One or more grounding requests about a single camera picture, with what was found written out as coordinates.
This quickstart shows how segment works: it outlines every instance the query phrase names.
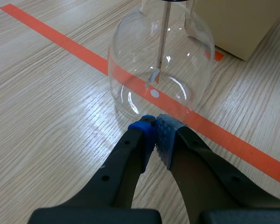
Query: orange tape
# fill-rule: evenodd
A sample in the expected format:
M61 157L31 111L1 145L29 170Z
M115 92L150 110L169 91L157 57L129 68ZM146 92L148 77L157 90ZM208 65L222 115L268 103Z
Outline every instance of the orange tape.
M87 48L81 46L80 44L11 4L1 7L1 9L107 75L108 62L102 57L96 55ZM115 69L117 69L116 73L120 74L118 77L116 77L120 82L127 83L127 87L129 89L142 96L149 102L155 104L160 109L171 115L177 115L178 110L185 109L183 105L170 98L165 93L160 92L159 90L158 92L160 93L160 96L158 98L150 97L148 94L146 95L143 80L138 79L132 74L122 70L120 67ZM259 149L251 146L247 142L212 123L198 113L189 112L183 122L213 142L221 145L223 148L227 149L239 158L245 160L265 174L280 182L280 162L273 157L261 152Z

